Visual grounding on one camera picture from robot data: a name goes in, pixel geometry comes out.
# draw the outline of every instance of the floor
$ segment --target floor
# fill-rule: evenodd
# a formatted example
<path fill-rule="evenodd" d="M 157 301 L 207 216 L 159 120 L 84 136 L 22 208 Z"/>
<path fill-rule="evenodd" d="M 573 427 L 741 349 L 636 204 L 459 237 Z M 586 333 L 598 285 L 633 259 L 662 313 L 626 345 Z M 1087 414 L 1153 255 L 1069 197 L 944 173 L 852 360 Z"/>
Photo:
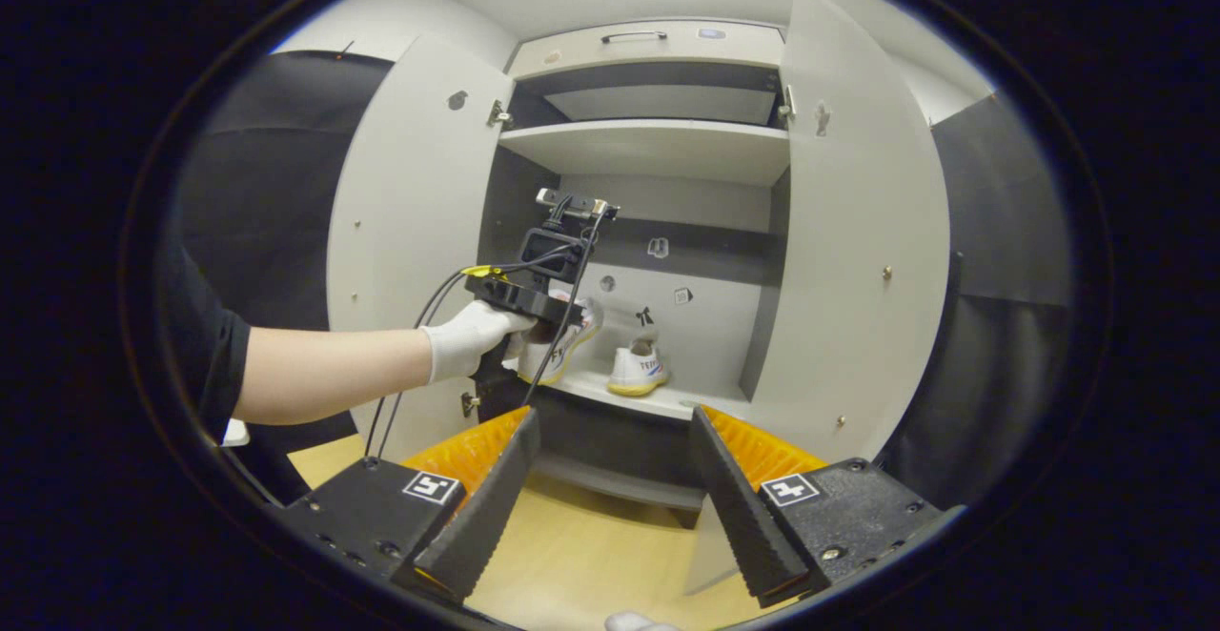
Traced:
<path fill-rule="evenodd" d="M 317 487 L 362 449 L 360 437 L 351 436 L 288 456 Z M 622 610 L 684 631 L 759 616 L 741 574 L 684 593 L 694 543 L 694 530 L 669 509 L 532 475 L 466 604 L 537 631 L 599 630 Z"/>

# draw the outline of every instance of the shoe sole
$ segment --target shoe sole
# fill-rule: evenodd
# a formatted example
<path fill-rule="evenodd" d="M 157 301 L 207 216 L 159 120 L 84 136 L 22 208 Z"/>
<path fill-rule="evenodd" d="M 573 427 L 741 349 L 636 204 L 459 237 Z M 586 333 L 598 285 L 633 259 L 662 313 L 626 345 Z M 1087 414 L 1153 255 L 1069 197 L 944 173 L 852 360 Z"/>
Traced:
<path fill-rule="evenodd" d="M 540 380 L 538 382 L 538 384 L 540 384 L 540 386 L 549 386 L 549 384 L 553 384 L 553 383 L 558 382 L 560 378 L 562 378 L 564 375 L 567 373 L 567 365 L 570 365 L 572 362 L 572 353 L 575 353 L 576 348 L 580 348 L 580 345 L 582 345 L 584 343 L 588 343 L 588 341 L 593 339 L 593 336 L 597 336 L 598 331 L 601 331 L 600 326 L 598 326 L 597 328 L 594 328 L 588 336 L 584 336 L 584 338 L 581 338 L 580 341 L 576 341 L 576 343 L 572 343 L 572 349 L 569 350 L 567 356 L 564 358 L 564 365 L 559 367 L 558 373 L 554 375 L 554 376 L 551 376 L 550 378 L 543 378 L 543 380 Z M 525 381 L 526 383 L 531 382 L 531 380 L 528 377 L 521 375 L 521 370 L 517 370 L 517 378 Z"/>
<path fill-rule="evenodd" d="M 644 383 L 643 386 L 615 386 L 614 383 L 606 383 L 606 391 L 616 393 L 619 395 L 626 395 L 628 398 L 639 398 L 647 395 L 656 389 L 658 386 L 665 386 L 670 382 L 670 377 L 666 376 L 662 380 L 654 381 L 651 383 Z"/>

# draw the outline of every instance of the white sneaker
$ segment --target white sneaker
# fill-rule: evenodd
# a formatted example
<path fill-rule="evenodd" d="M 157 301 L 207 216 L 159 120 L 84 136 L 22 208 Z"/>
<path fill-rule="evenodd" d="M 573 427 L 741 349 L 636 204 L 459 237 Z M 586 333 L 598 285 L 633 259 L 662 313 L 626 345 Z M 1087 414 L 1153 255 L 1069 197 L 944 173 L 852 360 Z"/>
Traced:
<path fill-rule="evenodd" d="M 553 288 L 550 297 L 566 301 L 570 295 L 566 290 Z M 601 305 L 593 298 L 580 298 L 576 300 L 576 306 L 584 308 L 584 319 L 581 323 L 567 326 L 567 331 L 559 339 L 555 352 L 550 355 L 550 361 L 547 362 L 547 369 L 542 372 L 542 380 L 538 381 L 540 386 L 549 386 L 562 378 L 564 372 L 567 371 L 567 362 L 572 360 L 572 352 L 581 343 L 593 338 L 601 328 Z M 526 333 L 525 348 L 521 350 L 521 359 L 517 360 L 517 377 L 527 383 L 532 382 L 538 373 L 538 366 L 547 356 L 547 350 L 555 336 L 554 327 L 544 328 L 542 326 L 539 325 Z"/>
<path fill-rule="evenodd" d="M 645 333 L 631 342 L 630 348 L 619 348 L 614 355 L 614 373 L 606 389 L 620 395 L 637 398 L 670 380 L 670 372 L 661 362 L 655 333 Z"/>

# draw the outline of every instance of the black sleeve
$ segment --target black sleeve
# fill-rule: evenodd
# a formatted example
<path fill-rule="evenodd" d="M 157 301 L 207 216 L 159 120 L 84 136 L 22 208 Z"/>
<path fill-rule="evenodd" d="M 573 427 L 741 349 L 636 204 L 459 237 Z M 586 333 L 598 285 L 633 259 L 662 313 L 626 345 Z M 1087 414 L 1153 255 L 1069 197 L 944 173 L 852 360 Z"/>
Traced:
<path fill-rule="evenodd" d="M 171 212 L 157 260 L 168 345 L 204 431 L 218 444 L 242 392 L 250 326 L 221 305 L 187 254 L 177 210 Z"/>

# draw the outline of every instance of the white glove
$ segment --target white glove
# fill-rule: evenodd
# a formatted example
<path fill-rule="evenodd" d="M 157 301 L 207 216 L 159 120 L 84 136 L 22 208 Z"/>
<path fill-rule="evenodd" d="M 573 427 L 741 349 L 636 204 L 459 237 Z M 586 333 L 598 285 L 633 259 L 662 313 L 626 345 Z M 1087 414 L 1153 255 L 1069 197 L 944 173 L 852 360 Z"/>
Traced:
<path fill-rule="evenodd" d="M 475 373 L 483 353 L 498 345 L 505 336 L 532 328 L 537 321 L 475 300 L 445 323 L 420 328 L 432 342 L 428 383 Z"/>
<path fill-rule="evenodd" d="M 658 624 L 634 611 L 620 611 L 606 618 L 606 631 L 681 631 L 670 624 Z"/>

